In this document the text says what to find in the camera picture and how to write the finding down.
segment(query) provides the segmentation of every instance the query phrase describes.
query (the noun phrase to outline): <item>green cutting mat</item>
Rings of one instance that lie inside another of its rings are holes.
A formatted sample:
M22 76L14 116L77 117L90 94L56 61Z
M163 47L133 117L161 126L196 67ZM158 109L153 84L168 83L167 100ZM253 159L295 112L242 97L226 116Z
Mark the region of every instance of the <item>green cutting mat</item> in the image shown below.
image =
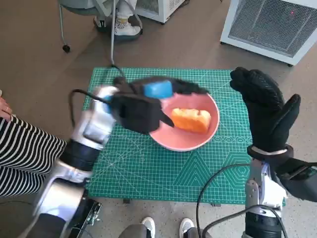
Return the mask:
M92 196L168 201L197 201L205 182L221 167L248 163L246 148L252 143L246 107L239 93L229 86L229 70L124 68L128 81L164 75L208 88L220 111L217 133L206 145L190 152L164 149L148 135L116 126L94 167L87 186ZM117 70L95 68L89 91L112 84ZM244 204L245 167L232 168L206 190L203 201Z

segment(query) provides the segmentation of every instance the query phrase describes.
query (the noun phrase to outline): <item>black and white striped fabric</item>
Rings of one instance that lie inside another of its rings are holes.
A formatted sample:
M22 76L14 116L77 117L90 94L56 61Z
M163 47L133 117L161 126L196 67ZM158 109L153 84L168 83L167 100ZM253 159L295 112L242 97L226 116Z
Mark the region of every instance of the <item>black and white striped fabric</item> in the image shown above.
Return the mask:
M37 192L65 145L17 117L0 118L0 197Z

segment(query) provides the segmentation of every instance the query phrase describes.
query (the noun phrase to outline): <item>bread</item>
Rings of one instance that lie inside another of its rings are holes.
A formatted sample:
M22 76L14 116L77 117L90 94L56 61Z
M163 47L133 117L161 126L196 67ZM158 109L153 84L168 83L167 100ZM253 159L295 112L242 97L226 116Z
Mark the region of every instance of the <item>bread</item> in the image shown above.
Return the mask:
M175 108L172 111L171 119L174 125L180 129L207 133L211 116L209 112L204 110Z

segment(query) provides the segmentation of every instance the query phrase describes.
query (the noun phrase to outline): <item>wire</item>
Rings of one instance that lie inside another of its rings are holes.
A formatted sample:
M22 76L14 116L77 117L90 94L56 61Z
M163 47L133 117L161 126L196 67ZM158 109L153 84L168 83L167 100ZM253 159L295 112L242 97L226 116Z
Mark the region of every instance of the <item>wire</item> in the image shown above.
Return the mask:
M209 184L213 181L213 179L220 173L222 173L223 171L232 168L232 167L244 167L244 166L250 166L250 164L237 164L237 165L229 165L226 167L223 167L222 169L220 169L217 173L215 173L204 185L202 191L199 194L198 200L197 200L197 205L196 205L196 223L197 223L197 229L198 229L198 236L199 238L202 238L202 232L200 230L200 225L199 225L199 204L202 200L203 194L205 192L205 190L207 189L207 187L209 186Z
M109 69L111 68L116 68L119 72L120 72L120 75L122 77L125 77L124 75L124 72L122 71L121 68L119 68L118 66L112 64ZM103 103L106 103L108 104L109 101L108 100L105 100L103 98L100 98L100 97L97 97L96 95L90 93L90 92L87 92L85 90L82 90L82 89L74 89L72 90L69 94L68 94L68 108L69 108L69 114L70 114L70 120L71 120L71 124L73 126L73 128L75 128L75 116L74 116L74 104L73 104L73 97L75 95L75 93L81 93L81 94L84 94L94 100L97 100L97 101L100 101L100 102L103 102Z
M264 205L254 205L254 206L251 206L251 207L248 207L247 209L243 210L243 211L240 211L240 212L237 212L237 213L234 213L234 214L231 214L229 216L226 216L226 217L223 217L223 218L220 218L212 223L210 223L209 225L207 225L204 230L203 230L203 236L202 236L202 233L201 233L201 229L200 229L200 224L199 224L199 205L200 205L200 202L202 200L202 197L203 197L203 194L205 192L205 190L207 189L207 187L209 186L209 184L214 180L214 178L219 175L220 173L222 173L223 171L229 169L229 168L232 168L232 167L245 167L245 166L250 166L250 164L236 164L236 165L229 165L229 166L226 166L226 167L223 167L221 168L217 173L215 173L207 182L206 184L204 185L202 191L200 192L199 194L199 197L198 197L198 200L197 200L197 205L196 205L196 223L197 223L197 231L198 231L198 236L199 238L206 238L206 233L208 232L208 230L217 225L217 224L220 224L224 221L228 221L232 218L235 218L237 216L240 216L248 211L250 211L251 209L255 208L255 207L261 207L261 208L264 208L264 209L268 209L270 210L275 216L276 218L278 219L281 227L282 227L282 230L283 230L283 234L284 234L284 237L285 238L288 238L287 236L287 232L286 232L286 229L284 227L284 224L281 220L281 218L278 216L278 214L276 213L276 211L274 211L273 208L271 207L268 207L268 206L264 206Z
M72 229L80 230L80 231L86 232L91 238L94 238L93 235L92 235L89 231L87 231L87 230L85 230L85 229L81 229L81 228L78 228L78 227L73 227Z
M33 205L32 203L30 203L30 202L24 202L24 201L7 201L7 202L1 202L0 203L0 206L1 205L4 205L4 204L7 204L7 203L12 203L12 202L16 202L16 203L24 203L24 204L28 204L28 205Z
M276 211L275 211L273 208L268 207L268 206L264 206L264 205L254 205L254 206L248 207L247 209L245 209L245 210L243 210L243 211L240 211L240 212L231 214L231 215L229 215L229 216L220 218L220 219L218 219L218 220L216 220L216 221L210 223L209 225L207 225L207 226L204 228L204 230L203 230L203 237L204 237L204 238L206 237L206 233L208 232L208 230L209 230L211 227L213 227L213 226L215 226L215 225L218 225L218 224L220 224L220 223L222 223L222 222L228 221L228 220L230 220L230 219L232 219L232 218L238 217L238 216L240 216L240 215L242 215L242 214L245 214L245 213L247 213L248 211L252 210L252 209L255 208L255 207L261 207L261 208L270 210L270 211L276 216L276 218L278 219L278 221L279 221L279 223L280 223L280 225L281 225L281 227L282 227L284 237L285 237L285 238L288 238L286 229L285 229L284 224L283 224L283 222L282 222L282 219L279 217L279 215L276 213Z
M100 102L103 102L103 103L109 103L108 100L99 98L99 97L95 96L94 94L89 93L89 92L87 92L85 90L82 90L82 89L74 89L74 90L72 90L69 93L69 95L68 95L68 106L69 106L71 125L73 126L73 128L75 128L74 105L73 105L73 97L74 97L75 93L81 93L81 94L84 94L84 95L94 99L94 100L97 100L97 101L100 101Z

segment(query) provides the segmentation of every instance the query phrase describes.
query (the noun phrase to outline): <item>chair wheel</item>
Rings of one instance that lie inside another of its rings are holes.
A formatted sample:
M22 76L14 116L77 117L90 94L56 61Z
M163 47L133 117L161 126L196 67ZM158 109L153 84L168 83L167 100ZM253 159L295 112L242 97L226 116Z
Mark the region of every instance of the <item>chair wheel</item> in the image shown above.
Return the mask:
M63 50L66 52L66 53L69 53L70 52L70 47L68 45L63 45Z

